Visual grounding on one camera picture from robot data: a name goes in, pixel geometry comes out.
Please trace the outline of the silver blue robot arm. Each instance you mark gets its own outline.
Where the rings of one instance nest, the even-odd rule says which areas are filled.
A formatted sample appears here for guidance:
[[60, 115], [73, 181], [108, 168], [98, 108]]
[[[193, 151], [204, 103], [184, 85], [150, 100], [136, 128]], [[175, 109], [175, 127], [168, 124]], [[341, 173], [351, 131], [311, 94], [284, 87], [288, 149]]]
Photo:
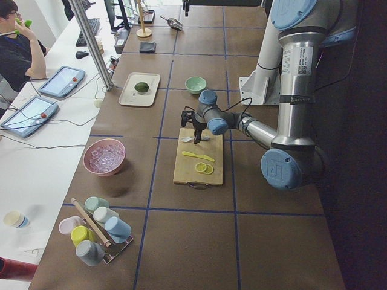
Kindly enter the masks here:
[[273, 1], [255, 70], [239, 79], [241, 99], [252, 105], [278, 105], [271, 128], [245, 112], [223, 112], [214, 91], [199, 96], [192, 123], [194, 143], [208, 129], [221, 135], [237, 129], [266, 148], [261, 172], [279, 190], [313, 182], [326, 168], [324, 153], [311, 138], [319, 50], [350, 41], [356, 30], [357, 1]]

